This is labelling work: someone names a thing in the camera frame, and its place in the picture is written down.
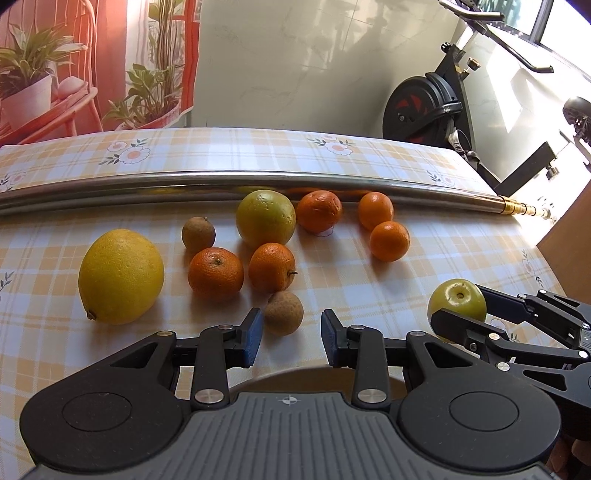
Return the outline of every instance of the citrus fruit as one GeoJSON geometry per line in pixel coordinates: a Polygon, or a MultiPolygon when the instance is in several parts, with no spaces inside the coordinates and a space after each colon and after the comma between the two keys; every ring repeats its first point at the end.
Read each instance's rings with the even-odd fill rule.
{"type": "Polygon", "coordinates": [[[410,247],[410,235],[398,222],[382,222],[369,236],[369,250],[382,262],[394,262],[402,258],[410,247]]]}
{"type": "Polygon", "coordinates": [[[295,215],[304,230],[317,235],[338,223],[343,206],[334,193],[316,190],[298,202],[295,215]]]}
{"type": "Polygon", "coordinates": [[[189,285],[202,300],[224,301],[242,288],[242,262],[225,248],[206,248],[189,264],[189,285]]]}
{"type": "Polygon", "coordinates": [[[380,192],[370,192],[359,201],[359,223],[370,232],[380,223],[389,222],[394,214],[391,200],[380,192]]]}
{"type": "Polygon", "coordinates": [[[111,230],[100,236],[82,259],[78,291],[86,316],[121,325],[145,313],[164,283],[158,249],[137,232],[111,230]]]}
{"type": "Polygon", "coordinates": [[[255,290],[264,293],[285,290],[296,276],[296,259],[281,244],[264,244],[252,254],[248,278],[255,290]]]}
{"type": "Polygon", "coordinates": [[[296,211],[289,198],[272,190],[244,197],[236,211],[236,227],[252,248],[274,242],[285,245],[296,229],[296,211]]]}

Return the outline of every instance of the potted plant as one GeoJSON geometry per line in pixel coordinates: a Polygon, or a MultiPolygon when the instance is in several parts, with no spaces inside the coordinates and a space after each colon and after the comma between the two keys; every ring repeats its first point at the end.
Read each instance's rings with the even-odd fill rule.
{"type": "Polygon", "coordinates": [[[161,128],[178,115],[176,96],[179,87],[171,92],[167,89],[174,66],[165,70],[148,70],[144,65],[134,63],[127,71],[131,86],[127,97],[119,102],[109,100],[111,109],[103,117],[113,118],[122,123],[118,129],[161,128]]]}
{"type": "Polygon", "coordinates": [[[86,45],[60,34],[60,27],[31,30],[27,35],[11,24],[8,31],[14,46],[0,47],[0,99],[15,130],[49,111],[57,68],[70,63],[70,55],[85,50],[86,45]]]}
{"type": "Polygon", "coordinates": [[[134,63],[127,71],[130,85],[127,97],[111,102],[103,120],[113,118],[122,123],[117,129],[166,127],[178,118],[178,97],[181,89],[177,29],[173,15],[182,0],[160,0],[150,3],[148,18],[157,24],[148,33],[150,61],[155,69],[134,63]]]}

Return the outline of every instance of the orange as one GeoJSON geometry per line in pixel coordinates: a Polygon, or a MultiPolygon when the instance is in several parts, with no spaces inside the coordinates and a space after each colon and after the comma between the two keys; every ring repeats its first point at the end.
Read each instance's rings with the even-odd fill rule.
{"type": "Polygon", "coordinates": [[[316,190],[304,196],[295,208],[297,222],[310,233],[318,234],[335,226],[343,215],[343,206],[332,192],[316,190]]]}
{"type": "Polygon", "coordinates": [[[359,222],[370,232],[382,222],[392,220],[394,205],[380,192],[370,192],[361,198],[358,207],[359,222]]]}
{"type": "Polygon", "coordinates": [[[373,229],[369,236],[371,253],[382,262],[393,262],[402,258],[410,247],[410,235],[406,227],[398,222],[383,222],[373,229]]]}
{"type": "Polygon", "coordinates": [[[252,254],[248,278],[255,290],[275,293],[285,290],[296,276],[296,259],[290,249],[281,244],[264,244],[252,254]]]}
{"type": "Polygon", "coordinates": [[[203,300],[227,300],[240,291],[243,283],[242,262],[225,248],[201,250],[189,264],[189,285],[203,300]]]}

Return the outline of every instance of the stainless steel pipe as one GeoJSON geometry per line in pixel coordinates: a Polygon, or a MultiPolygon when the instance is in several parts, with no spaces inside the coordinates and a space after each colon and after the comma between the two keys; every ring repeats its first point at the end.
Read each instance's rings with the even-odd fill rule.
{"type": "Polygon", "coordinates": [[[313,190],[331,190],[344,202],[356,202],[367,192],[382,192],[405,205],[549,216],[545,209],[498,195],[402,180],[276,171],[135,173],[58,181],[1,193],[0,215],[136,203],[239,200],[258,189],[276,190],[292,200],[313,190]]]}

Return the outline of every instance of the metal screw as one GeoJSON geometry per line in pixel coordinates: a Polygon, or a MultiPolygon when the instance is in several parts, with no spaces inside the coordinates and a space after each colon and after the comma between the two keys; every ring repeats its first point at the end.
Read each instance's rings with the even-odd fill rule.
{"type": "Polygon", "coordinates": [[[195,400],[199,403],[218,403],[223,400],[223,393],[215,388],[204,388],[195,393],[195,400]]]}
{"type": "Polygon", "coordinates": [[[357,394],[357,398],[364,403],[380,403],[386,400],[386,393],[377,388],[366,388],[357,394]]]}

